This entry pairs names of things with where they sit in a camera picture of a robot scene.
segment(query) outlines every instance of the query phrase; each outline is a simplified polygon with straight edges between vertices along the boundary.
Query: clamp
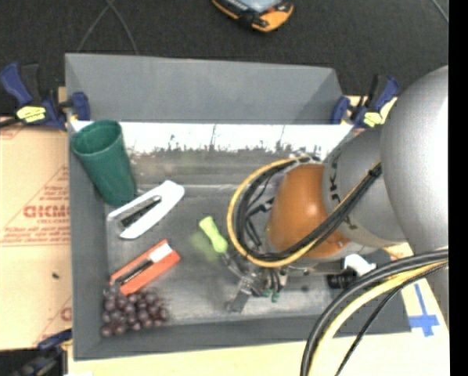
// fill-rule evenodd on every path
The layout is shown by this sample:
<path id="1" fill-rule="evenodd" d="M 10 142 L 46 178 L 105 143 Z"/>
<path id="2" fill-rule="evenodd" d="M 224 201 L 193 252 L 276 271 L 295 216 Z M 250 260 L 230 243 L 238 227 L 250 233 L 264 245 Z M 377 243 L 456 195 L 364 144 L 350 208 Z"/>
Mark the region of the clamp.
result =
<path id="1" fill-rule="evenodd" d="M 62 344 L 72 339 L 72 329 L 61 331 L 45 339 L 38 344 L 38 351 L 41 353 L 33 360 L 25 363 L 18 371 L 14 371 L 10 376 L 43 376 L 53 369 L 63 358 L 65 351 Z"/>
<path id="2" fill-rule="evenodd" d="M 382 124 L 384 119 L 380 113 L 386 103 L 398 93 L 399 84 L 390 75 L 377 75 L 373 79 L 366 101 L 361 99 L 357 106 L 351 105 L 351 100 L 341 96 L 332 110 L 330 124 L 340 124 L 342 121 L 353 128 L 372 128 Z"/>
<path id="3" fill-rule="evenodd" d="M 63 109 L 73 107 L 78 120 L 90 119 L 88 98 L 83 92 L 75 92 L 69 100 L 57 103 L 50 91 L 41 97 L 38 87 L 38 64 L 20 67 L 18 62 L 8 64 L 0 73 L 5 90 L 18 101 L 16 117 L 25 125 L 44 125 L 66 130 L 67 117 Z"/>

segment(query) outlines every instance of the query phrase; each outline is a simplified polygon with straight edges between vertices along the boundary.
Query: gray bin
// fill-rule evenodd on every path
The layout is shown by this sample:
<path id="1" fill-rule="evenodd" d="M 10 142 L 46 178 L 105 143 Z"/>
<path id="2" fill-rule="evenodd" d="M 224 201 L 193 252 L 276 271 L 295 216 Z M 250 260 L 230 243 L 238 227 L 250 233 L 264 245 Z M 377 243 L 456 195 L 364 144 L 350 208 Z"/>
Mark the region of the gray bin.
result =
<path id="1" fill-rule="evenodd" d="M 67 54 L 66 82 L 68 95 L 86 93 L 92 120 L 326 124 L 341 96 L 337 76 L 329 68 L 154 57 Z M 193 180 L 183 201 L 144 236 L 122 242 L 106 228 L 106 214 L 113 208 L 103 203 L 70 153 L 75 359 L 307 338 L 318 315 L 337 295 L 325 278 L 295 280 L 277 304 L 270 298 L 251 298 L 242 313 L 227 313 L 225 302 L 238 279 L 197 228 L 199 220 L 213 215 L 225 231 L 225 210 L 236 184 L 272 160 L 273 156 L 262 155 L 257 160 L 226 161 L 216 177 L 201 177 L 194 167 L 184 175 L 183 166 L 177 165 L 176 179 Z M 215 166 L 208 154 L 200 163 Z M 149 181 L 142 168 L 135 168 L 141 190 L 162 181 Z M 170 322 L 158 329 L 101 338 L 102 292 L 109 275 L 163 238 L 182 257 L 154 283 L 168 302 Z M 402 303 L 394 300 L 390 307 L 394 307 L 387 311 L 390 317 L 373 331 L 407 329 Z"/>

